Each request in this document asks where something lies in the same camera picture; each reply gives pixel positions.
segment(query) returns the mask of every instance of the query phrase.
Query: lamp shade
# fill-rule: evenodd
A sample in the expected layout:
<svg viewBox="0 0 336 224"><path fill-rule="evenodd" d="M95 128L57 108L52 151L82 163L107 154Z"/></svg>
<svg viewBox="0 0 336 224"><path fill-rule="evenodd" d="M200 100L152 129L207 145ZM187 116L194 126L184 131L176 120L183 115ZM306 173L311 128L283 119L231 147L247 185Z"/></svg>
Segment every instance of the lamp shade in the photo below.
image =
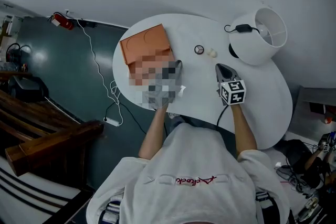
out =
<svg viewBox="0 0 336 224"><path fill-rule="evenodd" d="M229 34L230 45L238 58L250 65L261 65L268 61L287 41L284 21L270 8L261 8L237 18L230 30L242 24L249 24L259 32L234 31Z"/></svg>

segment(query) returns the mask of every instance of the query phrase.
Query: person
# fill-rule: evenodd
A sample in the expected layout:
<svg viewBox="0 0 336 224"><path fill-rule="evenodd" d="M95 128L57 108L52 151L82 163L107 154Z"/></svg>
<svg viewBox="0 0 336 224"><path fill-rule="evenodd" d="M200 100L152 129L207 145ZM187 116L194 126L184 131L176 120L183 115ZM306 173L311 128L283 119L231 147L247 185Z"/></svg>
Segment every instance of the person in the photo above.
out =
<svg viewBox="0 0 336 224"><path fill-rule="evenodd" d="M289 201L271 161L257 150L240 105L231 109L237 159L219 132L187 123L163 141L167 105L158 109L139 158L123 158L91 199L88 224L266 223L257 217L258 193L275 206L268 220L286 223Z"/></svg>

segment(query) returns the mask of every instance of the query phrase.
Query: white oval table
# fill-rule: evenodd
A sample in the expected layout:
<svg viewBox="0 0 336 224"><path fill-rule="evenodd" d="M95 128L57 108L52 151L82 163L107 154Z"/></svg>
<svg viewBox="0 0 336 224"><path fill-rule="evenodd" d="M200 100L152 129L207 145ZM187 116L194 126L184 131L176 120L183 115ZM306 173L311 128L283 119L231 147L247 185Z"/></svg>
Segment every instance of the white oval table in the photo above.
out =
<svg viewBox="0 0 336 224"><path fill-rule="evenodd" d="M224 106L216 92L215 65L223 63L234 68L245 82L247 93L241 107L258 148L272 147L282 138L291 120L292 98L272 60L262 66L251 66L234 58L228 50L229 37L224 26L194 15L162 14L147 18L128 29L121 40L158 24L163 24L166 30L175 59L183 63L182 85L186 87L183 96L169 105L168 112L216 124ZM196 45L204 47L202 55L194 52ZM211 48L217 51L217 58L207 55L206 51ZM139 92L134 86L129 86L128 66L120 44L113 55L113 75L121 93L129 101L148 108L139 104ZM235 132L231 109L225 111L219 126Z"/></svg>

